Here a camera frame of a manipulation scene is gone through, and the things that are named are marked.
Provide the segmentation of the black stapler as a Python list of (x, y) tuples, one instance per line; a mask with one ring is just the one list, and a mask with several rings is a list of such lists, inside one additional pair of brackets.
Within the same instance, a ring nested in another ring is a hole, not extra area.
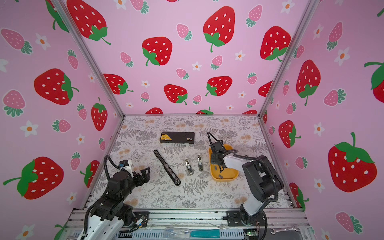
[(161, 156), (161, 154), (159, 153), (158, 150), (154, 150), (154, 154), (155, 156), (157, 157), (157, 159), (162, 163), (162, 165), (164, 166), (164, 169), (165, 171), (167, 172), (167, 174), (169, 175), (169, 177), (171, 178), (171, 180), (173, 181), (173, 183), (176, 185), (176, 186), (179, 186), (181, 184), (181, 180), (179, 179), (179, 177), (174, 173), (174, 171), (170, 168), (170, 166), (168, 165), (168, 163), (164, 160), (164, 158)]

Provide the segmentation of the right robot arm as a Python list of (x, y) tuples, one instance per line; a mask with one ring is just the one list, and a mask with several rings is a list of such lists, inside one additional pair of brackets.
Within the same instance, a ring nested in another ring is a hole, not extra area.
[(266, 156), (249, 157), (239, 155), (237, 150), (225, 148), (222, 140), (218, 140), (208, 132), (211, 164), (216, 165), (220, 173), (226, 169), (234, 169), (245, 175), (251, 191), (248, 199), (240, 206), (238, 219), (246, 226), (257, 221), (264, 209), (279, 200), (279, 192), (284, 183)]

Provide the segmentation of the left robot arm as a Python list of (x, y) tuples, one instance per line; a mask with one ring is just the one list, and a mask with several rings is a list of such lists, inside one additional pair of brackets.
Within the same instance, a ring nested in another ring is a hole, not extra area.
[(125, 204), (125, 199), (134, 188), (150, 181), (151, 168), (137, 173), (132, 170), (130, 160), (117, 165), (109, 155), (104, 157), (103, 166), (108, 183), (101, 197), (88, 207), (79, 240), (111, 240), (123, 227), (129, 228), (123, 232), (130, 234), (148, 222), (149, 213), (135, 215), (133, 207)]

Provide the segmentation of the yellow plastic tray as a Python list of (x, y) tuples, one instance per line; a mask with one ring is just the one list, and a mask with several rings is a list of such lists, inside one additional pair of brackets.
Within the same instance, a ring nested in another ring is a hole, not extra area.
[[(226, 168), (222, 172), (220, 172), (219, 166), (211, 164), (211, 153), (212, 153), (212, 150), (209, 149), (210, 173), (211, 173), (211, 176), (212, 176), (214, 181), (216, 181), (216, 182), (231, 182), (239, 176), (239, 171), (237, 171), (235, 169)], [(222, 180), (218, 179), (219, 174), (224, 177)]]

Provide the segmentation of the black tool case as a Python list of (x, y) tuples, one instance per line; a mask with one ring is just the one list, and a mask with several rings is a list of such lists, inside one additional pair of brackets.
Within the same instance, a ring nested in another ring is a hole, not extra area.
[(193, 132), (162, 132), (160, 143), (171, 144), (194, 144), (195, 133)]

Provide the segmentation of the silver wrench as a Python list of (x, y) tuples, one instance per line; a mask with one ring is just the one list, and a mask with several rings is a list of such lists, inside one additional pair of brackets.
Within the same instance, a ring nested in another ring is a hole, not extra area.
[(282, 232), (289, 232), (289, 231), (299, 232), (300, 229), (297, 226), (291, 226), (291, 227), (287, 227), (287, 228), (278, 228), (278, 229), (272, 229), (271, 228), (271, 234), (272, 235), (275, 235), (277, 233), (282, 233)]

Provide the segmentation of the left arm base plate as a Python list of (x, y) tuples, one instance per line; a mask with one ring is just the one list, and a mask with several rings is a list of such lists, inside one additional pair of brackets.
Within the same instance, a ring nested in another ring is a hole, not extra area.
[(132, 221), (127, 225), (127, 228), (141, 227), (146, 228), (149, 220), (150, 212), (135, 211), (133, 212)]

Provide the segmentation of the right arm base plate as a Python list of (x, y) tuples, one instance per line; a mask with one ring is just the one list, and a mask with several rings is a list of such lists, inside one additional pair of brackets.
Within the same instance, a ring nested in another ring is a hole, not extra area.
[(265, 227), (267, 225), (264, 211), (253, 216), (248, 216), (240, 210), (227, 211), (222, 219), (227, 221), (229, 227)]

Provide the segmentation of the teal handled tool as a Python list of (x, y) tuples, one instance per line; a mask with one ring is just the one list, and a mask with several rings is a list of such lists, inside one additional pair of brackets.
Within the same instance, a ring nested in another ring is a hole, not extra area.
[(214, 230), (193, 230), (190, 233), (191, 238), (219, 239), (221, 236), (219, 229)]

